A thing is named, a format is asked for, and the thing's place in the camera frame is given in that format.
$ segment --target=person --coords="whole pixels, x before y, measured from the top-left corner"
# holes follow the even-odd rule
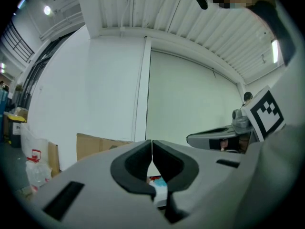
[[[251,101],[252,98],[253,98],[252,93],[251,93],[251,92],[246,92],[246,93],[244,94],[244,103],[243,103],[243,106],[242,106],[242,107],[244,107],[244,106],[246,106],[248,103],[250,103],[250,101]]]
[[[9,88],[9,86],[4,85],[3,90],[6,91],[6,92],[9,92],[9,91],[10,91],[10,88]]]
[[[220,151],[244,154],[247,151],[249,140],[250,133],[223,139],[220,141]]]
[[[288,65],[295,54],[295,45],[286,27],[278,17],[275,0],[213,0],[222,8],[244,7],[261,18],[274,34],[274,39],[278,40],[283,61]]]

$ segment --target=white wall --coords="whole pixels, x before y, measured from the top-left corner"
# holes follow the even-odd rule
[[[229,125],[242,101],[235,84],[215,76],[191,61],[152,52],[147,139],[187,145],[191,133]]]
[[[296,52],[285,73],[274,84],[271,92],[283,113],[286,123],[299,125],[305,123],[305,44],[300,31],[279,3],[277,3],[277,11],[292,37]]]
[[[132,141],[144,39],[73,34],[43,71],[29,109],[35,136],[59,145],[61,170],[76,162],[76,134]]]
[[[151,38],[146,38],[145,48],[143,52],[142,68],[139,80],[139,91],[137,97],[137,108],[135,108],[135,133],[134,141],[142,141],[146,139],[146,122],[147,122],[147,104],[148,104],[148,85],[149,71],[151,64]]]
[[[273,87],[274,84],[281,78],[284,74],[286,67],[282,65],[278,67],[274,71],[271,71],[269,74],[263,76],[262,78],[246,85],[247,92],[251,92],[253,96],[255,96],[260,90],[262,90],[265,86]]]

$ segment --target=black slot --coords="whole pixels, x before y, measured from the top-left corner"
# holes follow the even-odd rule
[[[233,168],[238,168],[239,167],[238,162],[231,161],[231,160],[219,159],[219,160],[216,161],[216,163],[224,165],[224,166],[230,166],[230,167],[233,167]]]
[[[167,203],[165,217],[170,223],[176,223],[188,214],[177,208],[173,193],[186,190],[199,173],[197,162],[160,141],[152,142],[153,162],[167,184]]]
[[[209,139],[210,149],[221,150],[220,149],[220,139]]]
[[[83,187],[83,183],[70,182],[43,211],[54,219],[61,220]]]
[[[210,134],[210,133],[219,133],[219,132],[225,132],[227,130],[229,130],[229,128],[227,128],[227,127],[219,127],[219,128],[216,128],[216,129],[213,129],[213,130],[209,130],[209,131],[197,132],[197,133],[194,133],[194,134],[190,134],[188,136],[191,136],[191,135],[200,135],[200,134]]]
[[[147,170],[152,161],[152,142],[146,142],[116,157],[110,166],[115,182],[126,191],[156,196],[154,187],[146,183]]]

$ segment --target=cardboard box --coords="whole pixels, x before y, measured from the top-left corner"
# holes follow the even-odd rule
[[[58,146],[52,142],[49,142],[48,144],[48,160],[49,160],[49,166],[52,168],[51,176],[54,177],[60,173],[60,170],[59,170]]]
[[[20,110],[19,116],[23,117],[26,121],[28,121],[28,111],[27,110]]]
[[[77,160],[84,157],[96,154],[102,151],[106,151],[112,148],[123,146],[132,142],[116,141],[106,138],[95,137],[78,133],[76,139],[76,155]]]

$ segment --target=ceiling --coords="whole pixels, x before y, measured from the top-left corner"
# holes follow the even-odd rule
[[[202,10],[196,0],[81,0],[83,3],[98,4],[94,16],[100,17],[100,30],[120,27],[124,14],[125,27],[165,31],[208,49],[246,84],[278,67],[273,64],[273,34],[247,9],[220,9],[209,3],[209,8]],[[85,22],[90,30],[90,21]]]
[[[238,73],[245,84],[280,65],[273,63],[271,40],[274,36],[265,23],[247,9],[220,9],[209,3],[209,8],[202,10],[196,0],[26,1],[27,12],[41,40],[74,24],[78,29],[85,18],[89,33],[94,26],[100,33],[122,25],[183,38],[219,58],[231,71]],[[54,12],[53,16],[43,13],[46,5]]]
[[[50,16],[44,14],[45,6],[51,8]],[[79,0],[26,0],[24,7],[41,40],[72,24],[84,25]]]

